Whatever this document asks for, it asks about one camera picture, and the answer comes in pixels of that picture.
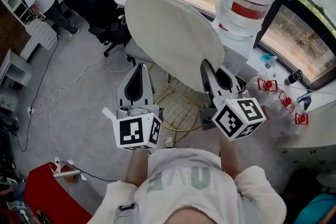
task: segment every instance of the white cube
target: white cube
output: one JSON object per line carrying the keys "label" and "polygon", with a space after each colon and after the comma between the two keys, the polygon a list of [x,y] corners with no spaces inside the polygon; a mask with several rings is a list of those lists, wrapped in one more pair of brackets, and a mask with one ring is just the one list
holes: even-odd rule
{"label": "white cube", "polygon": [[226,99],[212,118],[230,140],[251,135],[266,117],[255,98]]}
{"label": "white cube", "polygon": [[114,135],[118,148],[138,151],[157,147],[161,120],[154,114],[113,120]]}

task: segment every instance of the floor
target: floor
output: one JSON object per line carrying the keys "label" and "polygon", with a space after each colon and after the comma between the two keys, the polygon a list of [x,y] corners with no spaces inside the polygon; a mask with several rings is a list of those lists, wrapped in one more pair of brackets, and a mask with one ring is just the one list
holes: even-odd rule
{"label": "floor", "polygon": [[[38,113],[44,102],[51,97],[58,86],[68,86],[91,64],[102,62],[111,70],[127,70],[131,63],[126,59],[123,48],[116,47],[105,58],[106,49],[95,36],[88,32],[88,25],[77,18],[81,32],[67,41],[61,36],[58,47],[50,61],[46,75],[40,86],[34,103],[33,125],[29,128],[28,148],[21,152],[17,141],[11,137],[12,148],[16,158],[17,171],[27,177],[30,170],[54,161],[57,146],[49,131],[49,113]],[[27,108],[36,95],[38,85],[45,71],[52,50],[41,48],[31,61],[34,75],[28,87],[19,91],[18,118],[20,130],[18,138],[21,147],[26,145],[28,125]],[[163,71],[156,68],[153,81],[162,77]],[[51,130],[59,147],[58,157],[62,161],[71,159],[81,169],[109,180],[124,180],[127,165],[131,157],[128,151],[117,149],[113,136],[112,122],[102,113],[106,106],[111,111],[117,108],[117,88],[125,72],[111,73],[102,65],[93,66],[82,78],[68,89],[61,89],[62,99],[53,103],[49,99],[43,111],[51,115]],[[181,140],[176,147],[193,147],[219,153],[216,140],[217,130],[192,132]],[[170,131],[163,129],[160,142]],[[262,167],[266,176],[277,192],[282,192],[295,168],[291,162],[281,158],[281,153],[274,149],[275,139],[271,127],[264,123],[252,136],[237,141],[238,150],[248,167]],[[85,176],[86,181],[77,184],[65,184],[71,196],[91,214],[97,210],[105,194],[107,182]]]}

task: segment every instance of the person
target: person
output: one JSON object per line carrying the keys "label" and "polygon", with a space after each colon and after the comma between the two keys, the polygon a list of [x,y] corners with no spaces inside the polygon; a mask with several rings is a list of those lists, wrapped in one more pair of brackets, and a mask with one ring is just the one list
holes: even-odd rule
{"label": "person", "polygon": [[271,223],[280,224],[286,205],[263,169],[244,169],[235,142],[219,138],[221,157],[193,148],[134,151],[125,182],[107,185],[89,223]]}
{"label": "person", "polygon": [[45,21],[44,16],[47,19],[53,21],[59,27],[69,32],[69,40],[74,39],[79,32],[77,29],[63,14],[60,9],[58,0],[24,0],[28,8],[31,8],[36,17],[42,22]]}

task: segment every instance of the window frame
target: window frame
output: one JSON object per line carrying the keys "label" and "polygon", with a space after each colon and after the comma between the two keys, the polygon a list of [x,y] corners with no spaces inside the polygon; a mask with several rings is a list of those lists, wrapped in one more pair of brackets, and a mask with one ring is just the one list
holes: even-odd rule
{"label": "window frame", "polygon": [[[320,11],[320,9],[311,0],[308,1],[311,2],[311,4],[313,4]],[[196,8],[207,19],[211,21],[214,20],[215,14],[207,10],[204,10],[200,7],[196,7],[192,4],[190,5]],[[261,31],[257,34],[254,47],[257,47],[264,52],[271,53],[272,55],[276,55],[278,57],[277,61],[289,72],[294,72],[297,70],[297,68],[292,63],[290,63],[286,58],[277,53],[274,49],[269,47],[261,40],[262,36],[265,34],[267,29],[277,16],[282,5],[285,5],[288,9],[294,12],[300,19],[302,19],[324,41],[324,43],[336,56],[336,38],[322,23],[322,21],[298,0],[275,0],[273,2],[269,12],[265,17]],[[331,23],[331,21],[328,19],[327,16],[325,16],[323,12],[321,12],[321,14]],[[322,75],[319,79],[315,80],[314,82],[310,82],[306,77],[303,77],[302,84],[307,89],[318,90],[335,79],[336,79],[336,67],[332,68],[330,71]]]}

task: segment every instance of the black office chair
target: black office chair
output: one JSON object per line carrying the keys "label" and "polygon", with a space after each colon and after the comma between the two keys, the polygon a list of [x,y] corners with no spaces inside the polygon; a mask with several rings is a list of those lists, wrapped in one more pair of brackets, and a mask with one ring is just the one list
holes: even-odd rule
{"label": "black office chair", "polygon": [[104,52],[107,57],[111,49],[116,45],[127,45],[131,39],[125,19],[118,17],[124,15],[124,8],[117,8],[114,0],[65,0],[66,5],[82,16],[90,25],[89,32],[95,35],[101,43],[108,45]]}

